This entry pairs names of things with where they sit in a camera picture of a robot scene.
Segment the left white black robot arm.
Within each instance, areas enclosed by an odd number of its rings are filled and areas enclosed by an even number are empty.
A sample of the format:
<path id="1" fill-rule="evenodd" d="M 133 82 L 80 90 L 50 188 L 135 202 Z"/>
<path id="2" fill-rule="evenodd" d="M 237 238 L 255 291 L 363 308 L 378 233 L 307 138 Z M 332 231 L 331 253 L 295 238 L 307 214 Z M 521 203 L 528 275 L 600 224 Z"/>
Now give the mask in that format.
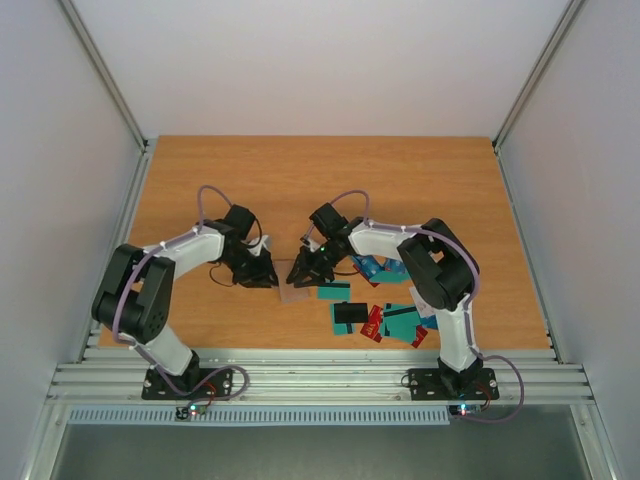
<path id="1" fill-rule="evenodd" d="M 113 340 L 138 352 L 158 372 L 163 388 L 179 398 L 195 395 L 207 381 L 200 360 L 168 324 L 174 282 L 205 264 L 222 264 L 232 283 L 244 288 L 276 288 L 270 239 L 249 209 L 233 204 L 218 220 L 203 219 L 182 235 L 144 248 L 118 246 L 91 307 L 94 320 Z"/>

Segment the red card bottom right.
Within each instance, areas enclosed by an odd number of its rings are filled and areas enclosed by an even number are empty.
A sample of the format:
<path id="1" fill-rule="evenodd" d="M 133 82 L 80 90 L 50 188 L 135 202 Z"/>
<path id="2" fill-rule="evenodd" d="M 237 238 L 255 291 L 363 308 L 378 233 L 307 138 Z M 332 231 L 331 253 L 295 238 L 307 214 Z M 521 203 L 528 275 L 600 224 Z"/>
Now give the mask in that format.
<path id="1" fill-rule="evenodd" d="M 424 339 L 427 337 L 428 333 L 429 331 L 427 329 L 425 329 L 421 325 L 418 325 L 415 329 L 415 338 L 411 343 L 411 346 L 417 349 L 421 345 L 421 343 L 424 341 Z"/>

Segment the teal card left middle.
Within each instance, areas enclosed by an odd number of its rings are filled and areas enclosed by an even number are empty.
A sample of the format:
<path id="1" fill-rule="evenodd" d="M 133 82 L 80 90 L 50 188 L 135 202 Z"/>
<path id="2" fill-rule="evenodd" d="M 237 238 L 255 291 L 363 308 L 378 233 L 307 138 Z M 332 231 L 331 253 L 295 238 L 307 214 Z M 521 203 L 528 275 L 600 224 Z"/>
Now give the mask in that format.
<path id="1" fill-rule="evenodd" d="M 349 282 L 325 283 L 317 287 L 317 298 L 320 300 L 349 302 L 351 299 L 351 285 Z"/>

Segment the red VIP card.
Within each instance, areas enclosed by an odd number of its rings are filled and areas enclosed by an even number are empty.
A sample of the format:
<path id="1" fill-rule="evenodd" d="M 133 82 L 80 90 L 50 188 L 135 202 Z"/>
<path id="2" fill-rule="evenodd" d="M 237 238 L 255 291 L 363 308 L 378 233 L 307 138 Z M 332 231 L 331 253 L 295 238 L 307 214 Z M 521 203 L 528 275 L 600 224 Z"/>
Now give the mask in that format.
<path id="1" fill-rule="evenodd" d="M 360 329 L 360 334 L 376 343 L 380 343 L 382 341 L 382 334 L 380 332 L 382 324 L 383 310 L 380 306 L 374 305 L 369 311 L 367 321 Z"/>

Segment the left small circuit board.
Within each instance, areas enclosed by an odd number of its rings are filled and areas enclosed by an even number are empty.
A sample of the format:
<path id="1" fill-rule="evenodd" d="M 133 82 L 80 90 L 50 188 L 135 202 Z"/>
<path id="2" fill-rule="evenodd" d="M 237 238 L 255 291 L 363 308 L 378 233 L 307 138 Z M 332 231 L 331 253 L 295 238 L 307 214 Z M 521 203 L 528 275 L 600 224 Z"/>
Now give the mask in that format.
<path id="1" fill-rule="evenodd" d="M 208 407 L 204 405 L 190 405 L 186 407 L 177 407 L 175 409 L 175 419 L 177 421 L 190 421 L 198 416 L 207 413 Z"/>

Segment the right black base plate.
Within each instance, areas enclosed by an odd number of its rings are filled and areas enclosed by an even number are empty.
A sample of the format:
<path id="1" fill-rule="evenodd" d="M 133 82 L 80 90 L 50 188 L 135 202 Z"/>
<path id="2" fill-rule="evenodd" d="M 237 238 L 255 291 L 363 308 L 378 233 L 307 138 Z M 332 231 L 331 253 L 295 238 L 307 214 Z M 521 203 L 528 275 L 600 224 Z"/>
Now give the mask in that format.
<path id="1" fill-rule="evenodd" d="M 406 372 L 403 385 L 412 401 L 494 401 L 501 396 L 495 372 L 489 368 L 462 379 L 443 376 L 437 368 L 414 368 Z"/>

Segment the right small circuit board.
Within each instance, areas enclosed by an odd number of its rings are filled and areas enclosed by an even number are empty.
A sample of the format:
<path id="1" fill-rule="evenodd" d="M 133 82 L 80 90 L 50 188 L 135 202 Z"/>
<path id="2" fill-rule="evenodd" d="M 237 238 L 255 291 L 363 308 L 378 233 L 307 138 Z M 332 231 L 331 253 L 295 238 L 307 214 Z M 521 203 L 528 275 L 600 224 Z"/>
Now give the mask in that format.
<path id="1" fill-rule="evenodd" d="M 458 416 L 458 417 L 469 417 L 473 415 L 478 415 L 482 413 L 484 410 L 485 410 L 485 407 L 483 405 L 477 405 L 477 404 L 462 403 L 458 405 L 449 406 L 449 413 L 452 416 Z"/>

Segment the white card with pink print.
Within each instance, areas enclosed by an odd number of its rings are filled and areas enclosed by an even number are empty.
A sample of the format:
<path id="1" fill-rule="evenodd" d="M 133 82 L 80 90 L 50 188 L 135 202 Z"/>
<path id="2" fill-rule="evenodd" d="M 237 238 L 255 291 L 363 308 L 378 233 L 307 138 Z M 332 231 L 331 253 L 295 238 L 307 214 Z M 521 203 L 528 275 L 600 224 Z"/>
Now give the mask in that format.
<path id="1" fill-rule="evenodd" d="M 434 309 L 421 297 L 415 286 L 409 288 L 409 293 L 421 319 L 430 319 L 435 317 Z"/>

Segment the teal card under black card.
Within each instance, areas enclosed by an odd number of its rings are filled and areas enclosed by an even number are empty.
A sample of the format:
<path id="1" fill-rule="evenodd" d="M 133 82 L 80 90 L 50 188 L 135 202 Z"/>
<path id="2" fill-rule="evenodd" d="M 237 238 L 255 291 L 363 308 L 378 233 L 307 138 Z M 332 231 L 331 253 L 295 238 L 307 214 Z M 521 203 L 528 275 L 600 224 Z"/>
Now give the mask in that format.
<path id="1" fill-rule="evenodd" d="M 339 323 L 337 307 L 339 303 L 333 303 L 330 307 L 330 317 L 332 323 L 332 330 L 335 336 L 350 335 L 353 333 L 353 325 L 351 323 Z"/>

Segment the blue card upper left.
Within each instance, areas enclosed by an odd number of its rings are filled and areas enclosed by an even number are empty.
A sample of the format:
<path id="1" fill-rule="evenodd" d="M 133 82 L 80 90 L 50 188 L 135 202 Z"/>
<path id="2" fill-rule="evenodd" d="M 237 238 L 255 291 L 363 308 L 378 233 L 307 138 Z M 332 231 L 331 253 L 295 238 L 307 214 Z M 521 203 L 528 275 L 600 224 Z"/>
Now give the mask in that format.
<path id="1" fill-rule="evenodd" d="M 354 269 L 365 279 L 371 280 L 384 270 L 384 267 L 373 256 L 351 256 Z"/>

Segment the pink leather card holder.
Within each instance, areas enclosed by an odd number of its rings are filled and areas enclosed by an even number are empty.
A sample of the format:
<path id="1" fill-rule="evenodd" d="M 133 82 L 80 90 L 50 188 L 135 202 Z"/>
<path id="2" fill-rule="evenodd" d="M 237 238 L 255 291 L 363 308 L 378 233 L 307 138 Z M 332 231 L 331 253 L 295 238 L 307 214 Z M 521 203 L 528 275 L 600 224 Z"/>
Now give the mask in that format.
<path id="1" fill-rule="evenodd" d="M 300 302 L 310 297 L 308 288 L 296 288 L 293 284 L 286 282 L 287 276 L 293 266 L 292 260 L 275 260 L 274 270 L 278 278 L 278 291 L 283 304 Z"/>

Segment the teal card right upper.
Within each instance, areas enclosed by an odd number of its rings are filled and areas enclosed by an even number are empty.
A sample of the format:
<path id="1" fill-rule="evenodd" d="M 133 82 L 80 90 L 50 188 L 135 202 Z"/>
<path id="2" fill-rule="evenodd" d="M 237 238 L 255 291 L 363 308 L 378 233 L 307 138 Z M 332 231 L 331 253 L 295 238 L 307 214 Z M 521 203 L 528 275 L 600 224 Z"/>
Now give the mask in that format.
<path id="1" fill-rule="evenodd" d="M 401 284 L 409 279 L 410 276 L 407 272 L 380 271 L 373 275 L 370 281 L 376 284 Z"/>

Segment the black card on teal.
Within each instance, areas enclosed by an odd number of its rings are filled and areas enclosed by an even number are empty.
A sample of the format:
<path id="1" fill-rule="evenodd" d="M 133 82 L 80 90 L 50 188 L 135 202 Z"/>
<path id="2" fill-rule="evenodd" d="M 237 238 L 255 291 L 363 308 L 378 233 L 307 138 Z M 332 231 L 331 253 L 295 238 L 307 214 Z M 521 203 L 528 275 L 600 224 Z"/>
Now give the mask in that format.
<path id="1" fill-rule="evenodd" d="M 367 323 L 369 309 L 366 303 L 334 303 L 333 320 L 336 324 Z"/>

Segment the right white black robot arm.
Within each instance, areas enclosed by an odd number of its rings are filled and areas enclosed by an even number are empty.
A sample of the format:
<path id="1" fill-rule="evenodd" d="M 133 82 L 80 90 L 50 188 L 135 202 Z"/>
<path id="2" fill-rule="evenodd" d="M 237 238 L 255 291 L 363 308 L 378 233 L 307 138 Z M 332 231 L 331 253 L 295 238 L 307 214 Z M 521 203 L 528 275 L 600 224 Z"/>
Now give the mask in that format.
<path id="1" fill-rule="evenodd" d="M 472 322 L 479 269 L 449 227 L 437 218 L 409 226 L 364 217 L 348 220 L 329 203 L 310 220 L 325 242 L 313 245 L 303 240 L 286 282 L 301 288 L 332 281 L 334 268 L 350 255 L 401 261 L 415 290 L 435 312 L 440 335 L 439 386 L 449 399 L 473 389 L 483 368 Z"/>

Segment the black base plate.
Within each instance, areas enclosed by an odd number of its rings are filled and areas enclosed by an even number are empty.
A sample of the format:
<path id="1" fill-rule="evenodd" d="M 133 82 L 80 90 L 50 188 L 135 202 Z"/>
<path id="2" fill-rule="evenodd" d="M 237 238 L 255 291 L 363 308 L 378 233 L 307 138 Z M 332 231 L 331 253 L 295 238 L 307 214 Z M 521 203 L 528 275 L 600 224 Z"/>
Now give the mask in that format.
<path id="1" fill-rule="evenodd" d="M 227 397 L 234 385 L 234 373 L 230 368 L 199 368 L 182 376 L 159 373 L 156 369 L 146 372 L 141 398 L 143 400 L 190 400 L 208 397 L 215 389 L 217 397 Z"/>
<path id="2" fill-rule="evenodd" d="M 489 368 L 462 379 L 443 376 L 437 368 L 414 368 L 406 372 L 403 385 L 412 401 L 494 401 L 501 396 L 495 372 Z"/>

